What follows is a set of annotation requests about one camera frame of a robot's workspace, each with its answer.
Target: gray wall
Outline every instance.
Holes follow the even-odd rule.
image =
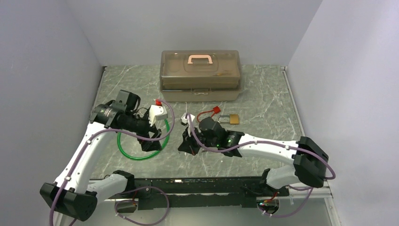
[[[102,65],[159,64],[163,50],[236,49],[287,65],[322,0],[67,0]]]
[[[288,66],[344,226],[399,225],[399,2],[324,0]]]
[[[64,0],[2,0],[0,21],[0,225],[47,225],[39,189],[76,150],[101,66]]]

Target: gray marble surface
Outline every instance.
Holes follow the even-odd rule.
[[[162,98],[159,92],[159,71],[159,65],[106,67],[95,105],[115,99],[119,90],[124,89],[141,97],[141,107],[149,107],[154,99]],[[209,152],[192,156],[177,151],[184,130],[179,119],[186,109],[197,115],[219,106],[221,115],[239,115],[240,124],[224,124],[225,129],[277,140],[297,140],[300,137],[300,127],[280,66],[243,65],[242,72],[244,89],[236,101],[171,103],[175,111],[176,126],[167,147],[160,154],[149,160],[133,161],[119,152],[115,139],[101,155],[92,178],[103,178],[119,169],[130,172],[137,178],[259,176],[266,168],[280,167],[282,163],[268,159],[231,158]],[[166,133],[164,124],[159,123],[157,127]],[[130,155],[148,154],[141,151],[135,138],[122,135],[121,144]]]

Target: toolbox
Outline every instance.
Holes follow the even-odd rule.
[[[163,51],[160,91],[170,102],[232,101],[241,92],[238,51]]]

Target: padlock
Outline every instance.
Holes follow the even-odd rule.
[[[220,120],[219,120],[220,118],[229,118],[230,121],[229,121],[229,122],[220,121]],[[239,118],[238,118],[238,115],[237,115],[237,114],[219,115],[219,116],[217,117],[216,120],[217,120],[217,122],[220,123],[220,124],[223,124],[223,123],[229,123],[230,125],[238,125],[238,124],[239,124]]]

